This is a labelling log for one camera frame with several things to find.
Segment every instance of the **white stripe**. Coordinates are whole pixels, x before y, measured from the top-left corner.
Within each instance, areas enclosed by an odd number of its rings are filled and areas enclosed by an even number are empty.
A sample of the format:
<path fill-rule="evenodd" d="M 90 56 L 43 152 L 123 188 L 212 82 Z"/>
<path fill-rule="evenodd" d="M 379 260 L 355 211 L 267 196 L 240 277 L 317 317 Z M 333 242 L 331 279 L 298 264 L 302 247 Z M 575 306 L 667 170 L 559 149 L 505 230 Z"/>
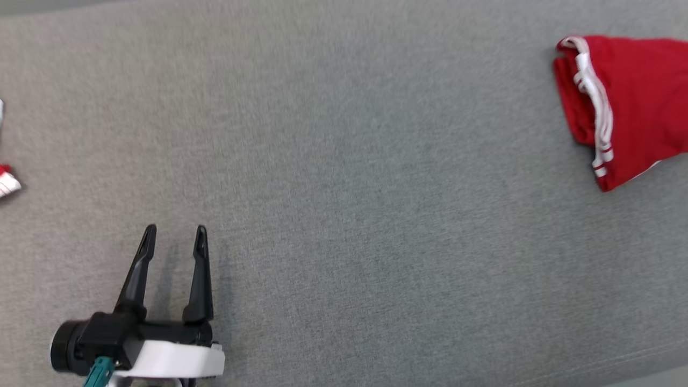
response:
<path fill-rule="evenodd" d="M 574 48 L 579 53 L 576 56 L 578 72 L 573 77 L 573 81 L 578 85 L 581 92 L 590 96 L 595 110 L 595 159 L 592 162 L 592 167 L 597 168 L 614 158 L 614 152 L 611 149 L 612 130 L 614 129 L 612 106 L 609 104 L 607 90 L 592 67 L 588 42 L 579 36 L 569 36 L 562 40 L 561 44 L 564 47 Z M 595 169 L 595 174 L 598 177 L 604 176 L 606 173 L 606 170 L 600 172 L 600 169 Z"/>
<path fill-rule="evenodd" d="M 595 176 L 601 178 L 602 176 L 607 174 L 607 169 L 605 167 L 595 169 Z"/>

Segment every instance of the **gray fabric surface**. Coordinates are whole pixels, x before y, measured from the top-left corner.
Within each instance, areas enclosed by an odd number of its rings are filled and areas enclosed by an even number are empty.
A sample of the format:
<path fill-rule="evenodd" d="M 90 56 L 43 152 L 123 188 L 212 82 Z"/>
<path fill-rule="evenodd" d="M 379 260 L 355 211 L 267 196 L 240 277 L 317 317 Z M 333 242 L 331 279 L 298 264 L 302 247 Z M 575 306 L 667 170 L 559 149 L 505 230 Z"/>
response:
<path fill-rule="evenodd" d="M 208 227 L 219 386 L 593 386 L 688 363 L 677 157 L 603 194 L 551 72 L 688 3 L 143 0 L 0 19 L 0 375 L 109 310 L 146 224 L 178 318 Z"/>

